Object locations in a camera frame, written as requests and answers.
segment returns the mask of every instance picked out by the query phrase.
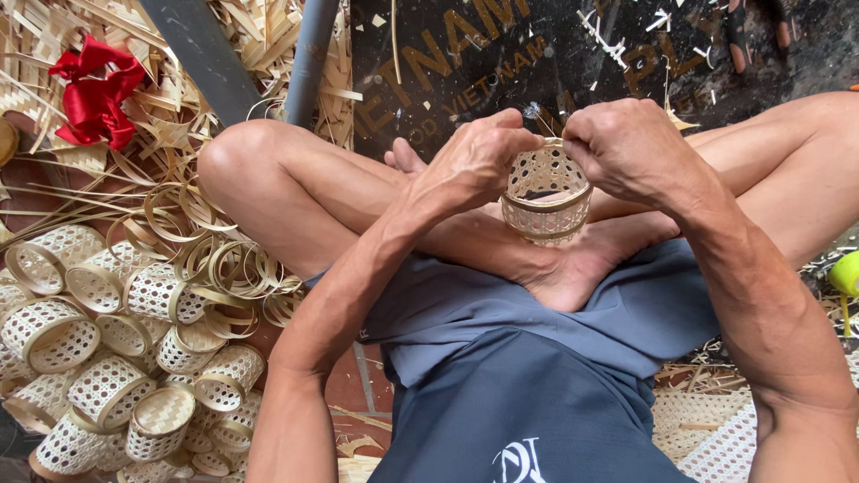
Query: pile of baskets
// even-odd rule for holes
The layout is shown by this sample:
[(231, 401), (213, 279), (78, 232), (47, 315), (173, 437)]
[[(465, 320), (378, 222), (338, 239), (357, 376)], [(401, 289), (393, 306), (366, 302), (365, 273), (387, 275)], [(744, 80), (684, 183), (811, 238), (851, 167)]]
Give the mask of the pile of baskets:
[(244, 480), (265, 369), (181, 269), (84, 225), (13, 246), (0, 272), (0, 392), (50, 480)]

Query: white logo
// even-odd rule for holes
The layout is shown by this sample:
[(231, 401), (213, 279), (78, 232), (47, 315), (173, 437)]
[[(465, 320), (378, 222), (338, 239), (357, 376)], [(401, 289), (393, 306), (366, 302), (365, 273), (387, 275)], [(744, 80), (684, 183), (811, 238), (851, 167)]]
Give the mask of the white logo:
[[(492, 459), (492, 465), (495, 466), (495, 462), (498, 461), (498, 456), (501, 456), (501, 483), (521, 483), (522, 481), (525, 481), (525, 478), (530, 478), (530, 481), (533, 481), (533, 483), (548, 483), (546, 480), (543, 480), (543, 477), (539, 474), (537, 450), (534, 449), (534, 440), (536, 439), (539, 438), (530, 437), (522, 440), (523, 442), (528, 443), (529, 448), (526, 448), (524, 444), (519, 443), (518, 441), (514, 441), (504, 447), (501, 451), (498, 451), (498, 454)], [(515, 474), (517, 469), (519, 471), (519, 475), (516, 476), (516, 479), (510, 482), (508, 482), (507, 478), (508, 466), (510, 466), (511, 475)]]

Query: metal pole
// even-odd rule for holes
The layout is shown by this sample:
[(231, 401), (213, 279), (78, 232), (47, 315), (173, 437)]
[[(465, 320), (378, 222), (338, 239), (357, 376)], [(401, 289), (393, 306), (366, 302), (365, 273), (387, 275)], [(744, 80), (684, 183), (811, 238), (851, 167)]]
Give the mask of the metal pole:
[(292, 125), (310, 127), (338, 6), (339, 0), (307, 0), (304, 4), (302, 30), (289, 75), (289, 93), (281, 114), (281, 120)]
[[(218, 119), (225, 126), (244, 121), (262, 96), (205, 0), (140, 0), (140, 4)], [(259, 104), (250, 119), (264, 114), (265, 106)]]

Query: hand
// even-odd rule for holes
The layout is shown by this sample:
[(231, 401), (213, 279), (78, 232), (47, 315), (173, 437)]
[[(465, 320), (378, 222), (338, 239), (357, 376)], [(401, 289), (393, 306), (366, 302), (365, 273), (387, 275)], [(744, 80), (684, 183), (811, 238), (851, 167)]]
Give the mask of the hand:
[(513, 108), (466, 123), (412, 182), (409, 199), (431, 203), (445, 217), (483, 206), (507, 189), (516, 156), (544, 143), (522, 127), (522, 115)]
[(650, 99), (585, 107), (564, 127), (564, 150), (615, 198), (664, 211), (692, 210), (724, 189), (718, 174)]

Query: man's right hand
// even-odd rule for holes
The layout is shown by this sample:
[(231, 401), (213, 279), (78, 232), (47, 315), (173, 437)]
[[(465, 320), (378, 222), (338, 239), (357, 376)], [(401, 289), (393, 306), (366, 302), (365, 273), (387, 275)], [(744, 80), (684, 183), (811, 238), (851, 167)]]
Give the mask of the man's right hand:
[(564, 150), (588, 180), (615, 198), (669, 215), (693, 211), (727, 188), (650, 99), (585, 107), (564, 127)]

